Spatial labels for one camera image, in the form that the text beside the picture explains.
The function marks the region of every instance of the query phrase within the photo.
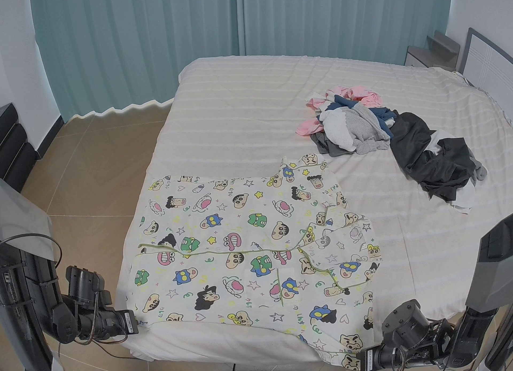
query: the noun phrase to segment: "nightstand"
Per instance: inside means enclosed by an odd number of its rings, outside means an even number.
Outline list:
[[[429,49],[408,46],[404,66],[415,67],[441,67],[442,69],[456,70],[456,62],[460,53],[460,46],[450,37],[434,31],[434,36],[427,36]]]

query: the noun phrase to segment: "teal curtain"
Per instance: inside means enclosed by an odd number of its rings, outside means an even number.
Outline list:
[[[30,0],[63,119],[176,92],[198,57],[311,55],[402,64],[445,32],[450,0]]]

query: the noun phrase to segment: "mattress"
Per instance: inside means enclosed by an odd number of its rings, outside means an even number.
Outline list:
[[[281,158],[315,152],[295,130],[313,115],[312,92],[365,85],[384,104],[410,111],[431,129],[464,137],[488,169],[477,203],[461,214],[428,195],[397,165],[391,150],[327,157],[356,213],[373,223],[384,263],[373,279],[375,342],[381,322],[416,298],[427,317],[450,317],[465,307],[479,240],[513,212],[513,130],[484,92],[440,68],[291,56],[198,59],[180,74],[169,116],[157,139],[142,190],[157,176],[222,179],[270,176]],[[124,246],[116,308],[124,308],[130,265],[139,252],[139,202]],[[124,345],[139,357],[176,361],[286,364],[318,361],[298,338],[226,324],[160,323]]]

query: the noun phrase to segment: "bed headboard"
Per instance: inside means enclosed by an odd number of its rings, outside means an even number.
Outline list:
[[[473,28],[468,28],[460,73],[513,119],[513,57]]]

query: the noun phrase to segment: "wall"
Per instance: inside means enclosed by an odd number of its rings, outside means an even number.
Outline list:
[[[0,106],[10,102],[37,150],[60,112],[35,42],[30,0],[0,0]]]
[[[513,56],[512,5],[513,0],[451,0],[446,34],[461,45],[460,60],[469,27]]]

